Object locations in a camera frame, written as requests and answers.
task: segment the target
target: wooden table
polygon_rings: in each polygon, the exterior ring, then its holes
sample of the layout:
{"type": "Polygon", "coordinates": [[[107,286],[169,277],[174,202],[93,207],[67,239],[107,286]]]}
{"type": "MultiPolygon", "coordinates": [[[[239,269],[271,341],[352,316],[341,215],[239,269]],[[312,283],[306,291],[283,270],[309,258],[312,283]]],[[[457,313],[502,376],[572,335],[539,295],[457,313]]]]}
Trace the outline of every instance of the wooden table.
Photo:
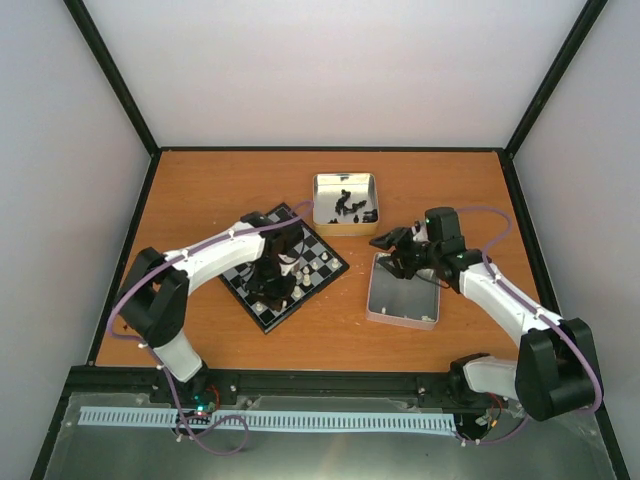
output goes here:
{"type": "MultiPolygon", "coordinates": [[[[404,152],[165,152],[132,250],[166,251],[220,232],[240,216],[294,205],[312,196],[313,175],[371,172],[380,204],[378,233],[412,225],[427,208],[492,205],[513,215],[495,153],[404,152]]],[[[491,213],[461,215],[468,247],[481,248],[504,220],[491,213]]],[[[189,300],[186,333],[213,368],[271,370],[446,371],[449,362],[476,352],[515,359],[507,334],[479,307],[443,290],[440,321],[432,331],[365,319],[373,254],[368,237],[327,237],[351,265],[268,335],[255,325],[217,279],[189,300]]],[[[491,256],[527,294],[533,278],[517,231],[491,256]]],[[[118,319],[116,331],[122,331],[118,319]]],[[[98,365],[152,365],[132,342],[106,337],[98,365]]]]}

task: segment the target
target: wall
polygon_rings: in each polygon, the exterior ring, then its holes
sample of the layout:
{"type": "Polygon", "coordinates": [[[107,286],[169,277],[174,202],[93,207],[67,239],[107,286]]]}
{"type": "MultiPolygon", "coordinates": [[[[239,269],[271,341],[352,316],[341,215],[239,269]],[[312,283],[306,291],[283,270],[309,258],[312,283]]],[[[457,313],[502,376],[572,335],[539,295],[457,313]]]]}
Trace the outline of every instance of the wall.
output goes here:
{"type": "Polygon", "coordinates": [[[584,0],[88,0],[161,145],[504,146],[584,0]]]}
{"type": "Polygon", "coordinates": [[[566,316],[593,329],[606,404],[640,478],[640,3],[611,1],[516,157],[566,316]]]}
{"type": "Polygon", "coordinates": [[[62,1],[3,6],[0,476],[12,480],[30,475],[69,366],[86,360],[148,156],[62,1]]]}

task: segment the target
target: chessboard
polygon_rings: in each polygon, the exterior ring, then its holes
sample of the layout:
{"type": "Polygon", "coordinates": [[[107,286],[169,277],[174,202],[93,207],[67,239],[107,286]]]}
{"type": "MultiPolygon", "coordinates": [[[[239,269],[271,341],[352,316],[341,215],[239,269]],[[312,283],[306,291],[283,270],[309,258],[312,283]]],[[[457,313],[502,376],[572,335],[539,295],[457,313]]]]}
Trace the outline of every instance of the chessboard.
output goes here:
{"type": "MultiPolygon", "coordinates": [[[[281,203],[266,216],[274,222],[282,222],[289,220],[293,215],[291,208],[286,203],[281,203]]],[[[286,299],[286,305],[281,311],[271,310],[259,302],[249,303],[249,292],[244,289],[244,285],[251,276],[253,268],[251,264],[238,265],[219,277],[264,333],[269,333],[280,325],[307,300],[321,292],[349,269],[349,264],[307,223],[300,220],[300,224],[304,232],[304,240],[295,248],[295,253],[291,252],[291,256],[300,257],[300,270],[296,276],[296,284],[300,288],[301,295],[298,298],[292,295],[286,299]],[[309,272],[311,283],[308,286],[303,283],[304,271],[309,272]]]]}

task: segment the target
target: gray floor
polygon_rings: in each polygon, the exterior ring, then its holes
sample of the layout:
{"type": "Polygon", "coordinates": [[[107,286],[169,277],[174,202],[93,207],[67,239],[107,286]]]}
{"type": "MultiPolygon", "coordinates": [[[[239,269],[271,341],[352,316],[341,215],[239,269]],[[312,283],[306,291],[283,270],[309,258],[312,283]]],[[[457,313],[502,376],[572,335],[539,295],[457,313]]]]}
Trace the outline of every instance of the gray floor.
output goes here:
{"type": "MultiPolygon", "coordinates": [[[[569,415],[542,424],[530,422],[519,436],[493,447],[462,448],[453,438],[410,434],[255,432],[244,451],[225,458],[213,457],[189,441],[176,443],[168,429],[73,425],[80,405],[139,405],[140,399],[137,404],[135,399],[131,395],[74,399],[47,478],[615,478],[595,419],[585,415],[569,415]]],[[[287,408],[291,407],[291,401],[286,404],[287,408]]],[[[366,410],[374,405],[364,400],[362,404],[366,404],[366,410]]],[[[389,404],[380,405],[381,410],[388,410],[389,404]]],[[[309,409],[309,404],[300,406],[301,410],[309,409]]],[[[509,420],[501,421],[503,429],[512,428],[515,420],[509,420]]],[[[241,435],[240,432],[215,432],[205,442],[224,449],[237,445],[241,435]]]]}

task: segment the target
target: white wall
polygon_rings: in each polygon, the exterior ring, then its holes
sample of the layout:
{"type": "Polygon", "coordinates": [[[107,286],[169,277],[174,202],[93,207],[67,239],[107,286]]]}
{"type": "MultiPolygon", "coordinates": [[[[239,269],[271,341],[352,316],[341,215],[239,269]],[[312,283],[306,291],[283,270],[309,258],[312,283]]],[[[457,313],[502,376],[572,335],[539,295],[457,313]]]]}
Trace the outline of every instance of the white wall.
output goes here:
{"type": "Polygon", "coordinates": [[[640,478],[640,2],[611,1],[516,156],[562,311],[593,329],[640,478]]]}
{"type": "Polygon", "coordinates": [[[62,1],[0,16],[0,476],[86,360],[148,156],[62,1]]]}
{"type": "Polygon", "coordinates": [[[584,0],[88,0],[161,145],[505,146],[584,0]]]}

